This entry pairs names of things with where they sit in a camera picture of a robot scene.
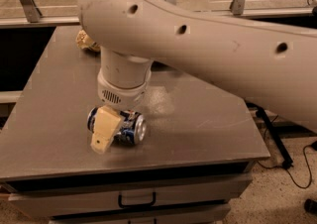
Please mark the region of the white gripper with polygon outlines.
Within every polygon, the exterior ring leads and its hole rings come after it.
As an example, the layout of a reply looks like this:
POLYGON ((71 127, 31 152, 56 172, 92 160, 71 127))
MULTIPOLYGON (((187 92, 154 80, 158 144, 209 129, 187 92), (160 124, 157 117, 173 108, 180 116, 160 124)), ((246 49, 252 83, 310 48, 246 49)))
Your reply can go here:
POLYGON ((151 75, 149 70, 124 71, 107 76, 99 71, 98 96, 108 106, 94 108, 89 114, 89 130, 92 132, 90 146, 94 152, 104 154, 110 147, 124 120, 118 110, 132 110, 142 102, 151 75))

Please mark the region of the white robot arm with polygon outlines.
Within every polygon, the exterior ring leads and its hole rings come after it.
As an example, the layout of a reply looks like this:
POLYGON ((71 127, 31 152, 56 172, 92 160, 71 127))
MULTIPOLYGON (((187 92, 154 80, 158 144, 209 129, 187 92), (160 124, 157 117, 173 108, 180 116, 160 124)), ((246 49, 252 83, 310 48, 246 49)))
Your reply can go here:
POLYGON ((104 153, 139 104, 159 61, 317 130, 317 33, 190 12, 175 0, 78 0, 83 30, 101 48, 92 149, 104 153))

